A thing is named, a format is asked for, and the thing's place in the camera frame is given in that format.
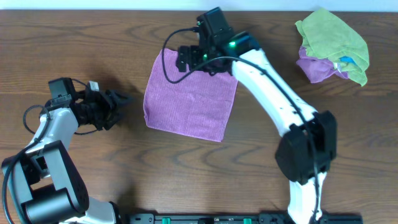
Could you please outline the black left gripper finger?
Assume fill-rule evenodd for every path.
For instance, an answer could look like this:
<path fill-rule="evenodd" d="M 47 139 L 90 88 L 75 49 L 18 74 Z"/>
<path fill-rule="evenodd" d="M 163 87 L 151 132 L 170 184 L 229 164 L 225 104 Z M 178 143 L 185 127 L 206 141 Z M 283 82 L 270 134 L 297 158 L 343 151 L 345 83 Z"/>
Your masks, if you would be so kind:
<path fill-rule="evenodd" d="M 107 95 L 110 97 L 115 108 L 127 106 L 133 101 L 133 98 L 129 95 L 120 93 L 116 90 L 107 90 Z"/>
<path fill-rule="evenodd" d="M 118 123 L 123 118 L 122 112 L 120 110 L 113 110 L 107 113 L 102 122 L 101 129 L 109 131 L 116 123 Z"/>

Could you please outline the purple microfibre cloth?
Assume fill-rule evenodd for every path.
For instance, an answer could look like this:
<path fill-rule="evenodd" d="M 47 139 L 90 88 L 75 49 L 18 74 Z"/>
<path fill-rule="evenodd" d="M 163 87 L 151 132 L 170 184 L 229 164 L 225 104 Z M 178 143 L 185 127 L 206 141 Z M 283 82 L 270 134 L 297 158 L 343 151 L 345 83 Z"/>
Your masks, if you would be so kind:
<path fill-rule="evenodd" d="M 169 83 L 162 69 L 165 61 L 171 80 L 183 76 L 175 66 L 177 52 L 169 49 L 157 56 L 144 95 L 146 125 L 193 138 L 221 142 L 234 103 L 237 79 L 229 73 L 213 77 L 194 72 L 180 83 Z"/>

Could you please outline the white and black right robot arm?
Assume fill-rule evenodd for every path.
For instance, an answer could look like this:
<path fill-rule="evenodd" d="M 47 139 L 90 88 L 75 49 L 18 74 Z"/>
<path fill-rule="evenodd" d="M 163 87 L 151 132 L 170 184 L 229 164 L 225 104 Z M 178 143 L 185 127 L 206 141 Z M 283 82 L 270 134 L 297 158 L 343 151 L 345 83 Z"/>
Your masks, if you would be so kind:
<path fill-rule="evenodd" d="M 332 113 L 319 113 L 301 99 L 247 32 L 200 35 L 198 45 L 178 48 L 176 66 L 181 72 L 201 70 L 211 76 L 229 72 L 254 95 L 281 136 L 275 159 L 289 180 L 290 219 L 319 223 L 323 182 L 336 157 L 337 123 Z"/>

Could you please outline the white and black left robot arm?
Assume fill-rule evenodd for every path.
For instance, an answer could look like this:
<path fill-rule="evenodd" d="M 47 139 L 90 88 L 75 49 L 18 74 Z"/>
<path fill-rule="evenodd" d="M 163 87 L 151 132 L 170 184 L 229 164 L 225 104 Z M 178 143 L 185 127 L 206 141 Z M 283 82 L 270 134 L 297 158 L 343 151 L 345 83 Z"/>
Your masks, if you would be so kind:
<path fill-rule="evenodd" d="M 131 97 L 116 90 L 53 90 L 42 106 L 31 142 L 2 162 L 2 206 L 13 223 L 10 195 L 21 223 L 125 223 L 114 202 L 88 195 L 68 148 L 80 126 L 109 130 L 121 119 Z"/>

